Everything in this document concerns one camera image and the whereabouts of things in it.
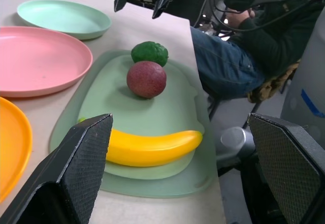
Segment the green avocado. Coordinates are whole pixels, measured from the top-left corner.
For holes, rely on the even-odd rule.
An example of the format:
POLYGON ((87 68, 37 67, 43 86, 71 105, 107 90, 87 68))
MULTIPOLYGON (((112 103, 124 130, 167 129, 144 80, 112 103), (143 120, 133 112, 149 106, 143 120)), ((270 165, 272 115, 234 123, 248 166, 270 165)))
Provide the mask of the green avocado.
POLYGON ((168 61, 169 53, 165 46, 156 42, 147 41, 136 45, 131 50, 131 57, 134 63, 152 61, 164 67, 168 61))

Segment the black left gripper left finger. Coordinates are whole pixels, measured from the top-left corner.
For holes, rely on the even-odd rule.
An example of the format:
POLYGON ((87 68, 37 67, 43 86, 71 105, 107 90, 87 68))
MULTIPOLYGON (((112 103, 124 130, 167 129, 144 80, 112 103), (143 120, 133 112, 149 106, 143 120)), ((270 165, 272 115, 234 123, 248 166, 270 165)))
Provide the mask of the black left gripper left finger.
POLYGON ((0 216, 0 224, 88 224, 105 168, 113 117, 70 128, 0 216))

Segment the orange plate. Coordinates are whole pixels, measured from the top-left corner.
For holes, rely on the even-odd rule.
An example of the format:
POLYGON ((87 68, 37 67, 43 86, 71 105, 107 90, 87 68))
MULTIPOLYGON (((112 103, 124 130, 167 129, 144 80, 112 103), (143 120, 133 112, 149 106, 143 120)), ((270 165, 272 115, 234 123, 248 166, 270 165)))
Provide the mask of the orange plate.
POLYGON ((0 97, 0 203, 22 176, 33 147, 33 132, 26 115, 0 97))

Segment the yellow banana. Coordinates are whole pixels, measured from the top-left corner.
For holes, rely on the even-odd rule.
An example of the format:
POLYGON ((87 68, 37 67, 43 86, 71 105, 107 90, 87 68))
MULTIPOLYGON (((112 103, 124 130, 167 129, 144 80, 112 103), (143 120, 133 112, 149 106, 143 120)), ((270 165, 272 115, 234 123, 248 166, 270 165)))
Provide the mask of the yellow banana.
POLYGON ((204 132, 196 119, 118 116, 114 119, 106 160, 131 167, 165 165, 194 151, 204 132))

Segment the pink plate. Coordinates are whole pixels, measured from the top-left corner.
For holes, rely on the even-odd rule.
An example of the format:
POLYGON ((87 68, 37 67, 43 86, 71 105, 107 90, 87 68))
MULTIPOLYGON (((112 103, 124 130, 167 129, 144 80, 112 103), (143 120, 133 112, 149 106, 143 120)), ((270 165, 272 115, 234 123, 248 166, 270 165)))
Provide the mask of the pink plate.
POLYGON ((2 97, 59 92, 77 83, 92 62, 90 49, 69 35, 36 27, 0 27, 2 97))

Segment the dark red round fruit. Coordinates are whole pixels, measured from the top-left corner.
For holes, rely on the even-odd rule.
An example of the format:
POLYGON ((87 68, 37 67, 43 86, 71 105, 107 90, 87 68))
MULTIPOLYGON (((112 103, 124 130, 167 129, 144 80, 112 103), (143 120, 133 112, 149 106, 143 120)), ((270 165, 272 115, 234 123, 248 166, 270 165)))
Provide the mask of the dark red round fruit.
POLYGON ((159 64, 152 61, 140 61, 129 69, 126 83, 134 94, 152 99, 164 91, 167 75, 159 64))

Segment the seated person in jeans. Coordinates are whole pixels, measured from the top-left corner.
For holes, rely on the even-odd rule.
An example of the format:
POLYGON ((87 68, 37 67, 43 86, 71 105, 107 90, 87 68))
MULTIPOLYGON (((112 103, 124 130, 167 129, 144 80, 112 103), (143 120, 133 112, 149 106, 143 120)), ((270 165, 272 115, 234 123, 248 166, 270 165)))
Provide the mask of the seated person in jeans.
POLYGON ((289 0, 262 10, 228 13, 240 29, 227 41, 191 28, 199 77, 220 96, 238 96, 282 75, 303 55, 325 2, 289 0))

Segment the pale green tray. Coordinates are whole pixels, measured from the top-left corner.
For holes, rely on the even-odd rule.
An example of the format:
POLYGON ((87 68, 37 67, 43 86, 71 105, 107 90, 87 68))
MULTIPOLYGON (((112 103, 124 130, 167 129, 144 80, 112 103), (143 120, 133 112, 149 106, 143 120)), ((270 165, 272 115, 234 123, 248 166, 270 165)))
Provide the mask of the pale green tray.
POLYGON ((153 167, 146 170, 148 179, 136 179, 112 174, 113 166, 108 163, 101 189, 147 198, 180 198, 204 191, 215 179, 216 162, 207 101, 197 72, 169 60, 164 67, 167 74, 165 90, 159 96, 145 100, 127 87, 126 75, 132 65, 131 53, 118 50, 103 53, 93 63, 54 127, 49 151, 58 147, 79 119, 107 113, 113 116, 114 129, 134 135, 200 131, 203 140, 181 172, 171 164, 168 178, 162 178, 162 167, 153 167))

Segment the mint green plate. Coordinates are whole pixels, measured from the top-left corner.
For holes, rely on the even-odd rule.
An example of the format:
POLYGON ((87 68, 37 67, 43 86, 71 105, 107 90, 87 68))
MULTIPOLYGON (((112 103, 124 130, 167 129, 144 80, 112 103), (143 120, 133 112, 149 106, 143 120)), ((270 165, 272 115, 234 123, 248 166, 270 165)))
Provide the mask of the mint green plate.
POLYGON ((79 40, 102 36, 112 24, 103 12, 75 2, 32 0, 17 7, 18 16, 29 26, 55 30, 79 40))

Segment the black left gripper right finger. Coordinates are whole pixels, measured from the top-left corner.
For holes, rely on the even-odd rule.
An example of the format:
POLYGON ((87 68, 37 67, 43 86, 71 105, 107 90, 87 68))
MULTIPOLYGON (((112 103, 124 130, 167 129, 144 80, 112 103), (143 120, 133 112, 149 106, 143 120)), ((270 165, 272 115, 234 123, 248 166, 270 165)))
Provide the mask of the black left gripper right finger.
POLYGON ((265 180, 287 224, 325 224, 325 150, 297 124, 251 113, 265 180))

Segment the chair with patterned cushion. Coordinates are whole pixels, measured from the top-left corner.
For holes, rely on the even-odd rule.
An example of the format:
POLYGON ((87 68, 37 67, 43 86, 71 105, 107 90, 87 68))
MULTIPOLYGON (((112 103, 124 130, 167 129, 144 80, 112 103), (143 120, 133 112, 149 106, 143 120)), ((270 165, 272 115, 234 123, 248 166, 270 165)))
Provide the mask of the chair with patterned cushion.
POLYGON ((209 119, 212 120, 219 104, 222 101, 228 101, 233 99, 247 98, 250 103, 254 104, 251 113, 255 113, 263 101, 271 98, 277 91, 280 91, 280 93, 284 92, 287 82, 293 79, 300 61, 301 60, 299 59, 296 63, 290 65, 284 72, 284 74, 267 80, 260 87, 257 87, 251 92, 243 95, 230 97, 220 96, 214 93, 211 89, 209 89, 207 85, 203 85, 203 89, 208 94, 208 101, 210 103, 208 107, 209 119))

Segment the silver cylindrical robot joint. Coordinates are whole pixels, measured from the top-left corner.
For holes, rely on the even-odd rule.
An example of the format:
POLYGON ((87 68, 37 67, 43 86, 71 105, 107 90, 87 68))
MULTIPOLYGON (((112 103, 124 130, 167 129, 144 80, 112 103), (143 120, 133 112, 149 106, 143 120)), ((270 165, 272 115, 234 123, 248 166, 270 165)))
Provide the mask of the silver cylindrical robot joint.
POLYGON ((226 152, 219 156, 220 161, 242 161, 255 152, 252 133, 241 127, 225 130, 221 135, 220 142, 226 149, 226 152))

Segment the blue tape strip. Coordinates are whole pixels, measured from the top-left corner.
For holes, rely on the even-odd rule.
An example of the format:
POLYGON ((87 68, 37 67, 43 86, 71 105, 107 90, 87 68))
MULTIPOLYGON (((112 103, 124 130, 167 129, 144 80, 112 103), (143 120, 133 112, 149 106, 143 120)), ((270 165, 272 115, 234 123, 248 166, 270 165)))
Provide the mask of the blue tape strip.
POLYGON ((305 102, 306 106, 309 108, 310 112, 319 118, 325 118, 325 113, 321 112, 315 104, 312 102, 312 100, 309 98, 309 96, 306 94, 305 90, 302 89, 301 91, 301 97, 303 101, 305 102))

